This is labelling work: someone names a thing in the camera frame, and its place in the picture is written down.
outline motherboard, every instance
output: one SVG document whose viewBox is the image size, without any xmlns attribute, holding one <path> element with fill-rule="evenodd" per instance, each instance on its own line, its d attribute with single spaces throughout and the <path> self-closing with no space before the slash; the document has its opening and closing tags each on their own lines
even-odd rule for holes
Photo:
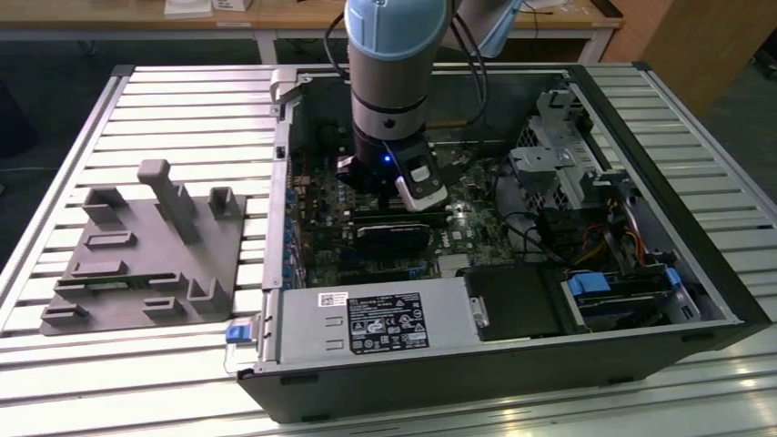
<svg viewBox="0 0 777 437">
<path fill-rule="evenodd" d="M 299 196 L 307 286 L 331 287 L 456 276 L 475 265 L 515 261 L 490 197 L 494 159 L 474 159 L 467 145 L 435 146 L 439 165 L 466 166 L 448 202 L 408 212 L 400 198 L 379 205 L 336 177 L 336 157 L 303 157 Z"/>
</svg>

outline wooden table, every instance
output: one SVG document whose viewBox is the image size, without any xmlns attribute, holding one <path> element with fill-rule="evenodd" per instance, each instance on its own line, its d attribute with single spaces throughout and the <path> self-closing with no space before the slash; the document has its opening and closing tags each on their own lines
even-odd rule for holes
<svg viewBox="0 0 777 437">
<path fill-rule="evenodd" d="M 278 64 L 275 41 L 322 38 L 343 5 L 344 0 L 254 0 L 245 13 L 167 20 L 165 0 L 0 0 L 0 40 L 253 39 L 263 62 Z M 596 62 L 622 20 L 604 17 L 591 0 L 543 12 L 552 15 L 519 15 L 511 38 L 584 39 L 580 62 Z M 344 30 L 335 30 L 338 37 Z"/>
<path fill-rule="evenodd" d="M 325 29 L 343 11 L 343 0 L 262 0 L 258 16 L 257 42 L 266 64 L 278 64 L 275 42 L 287 38 L 321 38 Z M 552 15 L 519 14 L 511 38 L 566 38 L 587 40 L 579 62 L 598 62 L 607 48 L 614 30 L 620 28 L 620 18 L 607 18 L 591 0 L 572 0 L 570 6 L 543 9 Z M 347 37 L 335 30 L 332 38 Z"/>
</svg>

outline barcode sticker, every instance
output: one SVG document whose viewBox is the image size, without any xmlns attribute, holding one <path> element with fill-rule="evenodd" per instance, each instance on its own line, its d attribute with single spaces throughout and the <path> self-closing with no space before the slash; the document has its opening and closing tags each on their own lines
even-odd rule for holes
<svg viewBox="0 0 777 437">
<path fill-rule="evenodd" d="M 321 307 L 346 307 L 348 293 L 319 293 Z"/>
</svg>

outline desk leg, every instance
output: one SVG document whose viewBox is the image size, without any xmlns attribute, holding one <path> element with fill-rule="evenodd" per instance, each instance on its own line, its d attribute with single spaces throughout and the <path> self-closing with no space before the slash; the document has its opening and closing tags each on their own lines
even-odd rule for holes
<svg viewBox="0 0 777 437">
<path fill-rule="evenodd" d="M 275 30 L 258 30 L 254 33 L 263 64 L 275 65 L 279 63 L 279 54 L 277 53 L 278 37 L 278 32 Z"/>
<path fill-rule="evenodd" d="M 594 32 L 594 37 L 588 40 L 583 52 L 580 52 L 579 62 L 582 64 L 595 64 L 602 60 L 611 37 L 612 29 L 599 29 Z"/>
</svg>

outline white label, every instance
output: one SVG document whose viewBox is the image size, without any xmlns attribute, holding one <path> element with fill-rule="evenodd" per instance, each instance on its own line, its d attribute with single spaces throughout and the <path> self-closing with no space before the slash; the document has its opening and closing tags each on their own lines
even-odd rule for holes
<svg viewBox="0 0 777 437">
<path fill-rule="evenodd" d="M 217 26 L 219 27 L 251 27 L 253 24 L 251 23 L 217 23 Z"/>
<path fill-rule="evenodd" d="M 319 293 L 321 307 L 346 307 L 348 293 Z"/>
</svg>

